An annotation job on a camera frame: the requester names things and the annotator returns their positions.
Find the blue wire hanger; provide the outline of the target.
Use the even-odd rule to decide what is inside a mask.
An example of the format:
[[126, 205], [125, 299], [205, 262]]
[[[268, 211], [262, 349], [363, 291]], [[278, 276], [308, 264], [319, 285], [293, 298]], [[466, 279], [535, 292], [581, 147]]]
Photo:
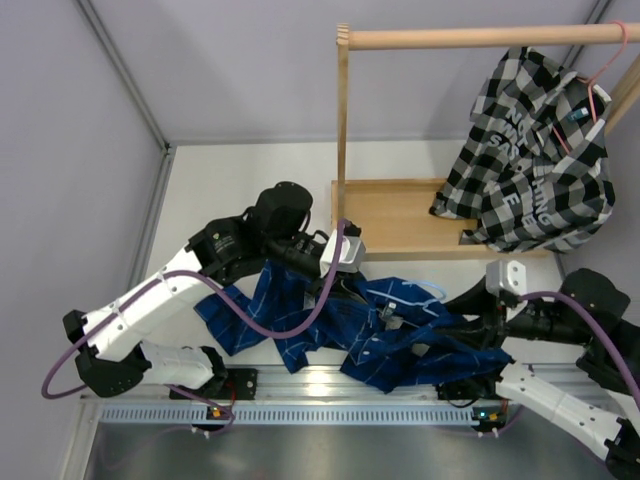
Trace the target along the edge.
[[447, 299], [446, 290], [432, 282], [403, 280], [401, 286], [404, 296], [386, 293], [386, 298], [407, 307], [417, 307], [424, 312], [429, 312], [432, 305]]

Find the blue plaid shirt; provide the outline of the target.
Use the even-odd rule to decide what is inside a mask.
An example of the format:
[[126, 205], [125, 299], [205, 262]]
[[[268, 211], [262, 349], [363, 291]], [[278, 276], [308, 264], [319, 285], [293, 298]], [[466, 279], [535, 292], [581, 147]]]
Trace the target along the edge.
[[[404, 296], [404, 279], [387, 277], [367, 280], [340, 278], [313, 324], [299, 335], [274, 339], [284, 366], [296, 373], [309, 365], [307, 353], [331, 348], [346, 353], [340, 371], [384, 393], [400, 386], [440, 384], [493, 373], [511, 360], [501, 348], [475, 350], [450, 337], [437, 334], [434, 327], [464, 322], [443, 303], [424, 312], [386, 298], [386, 293]], [[267, 262], [252, 297], [236, 286], [223, 289], [255, 323], [282, 332], [294, 329], [310, 315], [312, 282]], [[392, 316], [385, 308], [394, 306]], [[194, 307], [213, 339], [229, 356], [257, 346], [267, 337], [250, 328], [219, 296], [210, 295]]]

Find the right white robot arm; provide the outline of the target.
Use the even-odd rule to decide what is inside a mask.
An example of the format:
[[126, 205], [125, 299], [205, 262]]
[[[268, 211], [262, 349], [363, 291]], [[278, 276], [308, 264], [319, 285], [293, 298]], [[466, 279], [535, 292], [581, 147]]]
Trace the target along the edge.
[[465, 380], [444, 390], [490, 395], [531, 410], [561, 428], [602, 460], [616, 479], [639, 476], [639, 328], [623, 317], [630, 298], [604, 275], [579, 269], [557, 291], [528, 292], [526, 268], [494, 261], [471, 289], [446, 302], [463, 321], [436, 332], [479, 351], [513, 337], [577, 345], [575, 365], [618, 405], [614, 414], [588, 404], [510, 359], [500, 370], [480, 362]]

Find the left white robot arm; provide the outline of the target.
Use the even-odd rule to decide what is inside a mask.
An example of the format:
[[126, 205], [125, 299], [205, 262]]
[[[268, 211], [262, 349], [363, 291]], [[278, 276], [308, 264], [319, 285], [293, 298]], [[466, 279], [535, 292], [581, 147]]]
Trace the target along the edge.
[[100, 309], [63, 318], [76, 352], [79, 377], [110, 398], [139, 385], [175, 385], [213, 399], [225, 390], [227, 369], [212, 347], [167, 347], [149, 335], [183, 307], [257, 274], [266, 261], [317, 279], [322, 246], [304, 233], [313, 197], [280, 182], [260, 193], [242, 214], [210, 221], [157, 273]]

